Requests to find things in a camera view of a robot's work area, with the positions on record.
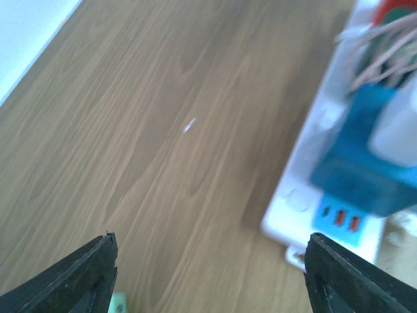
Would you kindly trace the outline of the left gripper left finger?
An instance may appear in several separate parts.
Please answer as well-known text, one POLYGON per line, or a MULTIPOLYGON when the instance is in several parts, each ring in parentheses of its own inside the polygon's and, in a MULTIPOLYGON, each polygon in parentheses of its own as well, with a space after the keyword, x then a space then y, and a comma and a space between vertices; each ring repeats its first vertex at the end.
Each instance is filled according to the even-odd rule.
POLYGON ((117 278, 117 241, 107 233, 1 296, 1 312, 107 312, 117 278))

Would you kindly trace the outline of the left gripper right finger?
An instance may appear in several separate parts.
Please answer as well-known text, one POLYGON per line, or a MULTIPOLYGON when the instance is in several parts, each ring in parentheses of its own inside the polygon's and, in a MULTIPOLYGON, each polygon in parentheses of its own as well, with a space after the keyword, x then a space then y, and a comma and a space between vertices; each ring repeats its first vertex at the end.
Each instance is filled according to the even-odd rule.
POLYGON ((416 289, 322 233, 313 233, 304 278, 314 312, 416 312, 416 289))

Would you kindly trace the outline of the white usb charger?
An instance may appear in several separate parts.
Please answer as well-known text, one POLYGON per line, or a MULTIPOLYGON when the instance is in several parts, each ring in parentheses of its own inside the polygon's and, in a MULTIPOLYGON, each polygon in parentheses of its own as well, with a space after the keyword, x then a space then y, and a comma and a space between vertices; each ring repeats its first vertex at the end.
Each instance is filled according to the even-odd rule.
POLYGON ((397 166, 416 166, 416 76, 384 106, 368 140, 369 150, 397 166))

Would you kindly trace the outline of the white power strip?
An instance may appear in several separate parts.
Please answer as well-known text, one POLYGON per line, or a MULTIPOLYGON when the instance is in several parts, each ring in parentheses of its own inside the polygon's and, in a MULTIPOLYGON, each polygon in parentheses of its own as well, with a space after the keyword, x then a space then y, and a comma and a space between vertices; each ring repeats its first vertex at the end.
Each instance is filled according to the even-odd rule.
MULTIPOLYGON (((360 89, 354 92, 349 89, 365 51, 357 45, 371 27, 379 3, 358 1, 337 37, 332 59, 261 223, 267 236, 286 246, 287 261, 300 269, 304 268, 303 257, 310 235, 315 232, 325 234, 361 258, 374 262, 386 220, 397 213, 379 216, 365 211, 327 194, 310 181, 316 165, 331 148, 345 122, 352 97, 360 89)), ((403 86, 365 85, 381 85, 395 92, 403 86)), ((416 205, 401 211, 415 208, 416 205)))

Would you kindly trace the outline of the mint green charger plug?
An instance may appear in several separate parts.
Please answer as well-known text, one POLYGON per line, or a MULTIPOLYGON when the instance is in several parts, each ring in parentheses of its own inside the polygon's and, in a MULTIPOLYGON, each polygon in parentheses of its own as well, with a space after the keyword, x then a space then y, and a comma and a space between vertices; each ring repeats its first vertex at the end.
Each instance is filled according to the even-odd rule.
POLYGON ((125 293, 113 293, 108 308, 108 313, 127 313, 127 300, 125 293))

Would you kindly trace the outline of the dark green cube adapter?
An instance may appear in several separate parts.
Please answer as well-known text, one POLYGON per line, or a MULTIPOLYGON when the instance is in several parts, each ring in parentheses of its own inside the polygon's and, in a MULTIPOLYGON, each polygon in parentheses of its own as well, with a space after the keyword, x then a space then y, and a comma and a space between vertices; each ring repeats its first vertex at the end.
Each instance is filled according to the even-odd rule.
POLYGON ((416 70, 416 1, 396 1, 383 22, 365 31, 357 48, 365 48, 350 91, 369 83, 400 87, 416 70))

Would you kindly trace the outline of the blue cube socket adapter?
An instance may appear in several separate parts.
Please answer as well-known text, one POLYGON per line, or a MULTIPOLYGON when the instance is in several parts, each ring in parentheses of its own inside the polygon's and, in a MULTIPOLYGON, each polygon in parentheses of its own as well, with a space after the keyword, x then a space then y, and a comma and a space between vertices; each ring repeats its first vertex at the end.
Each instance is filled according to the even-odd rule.
POLYGON ((416 168, 393 165, 367 148, 377 117, 394 95, 381 85, 355 92, 335 141, 310 176, 327 194, 379 216, 416 205, 416 168))

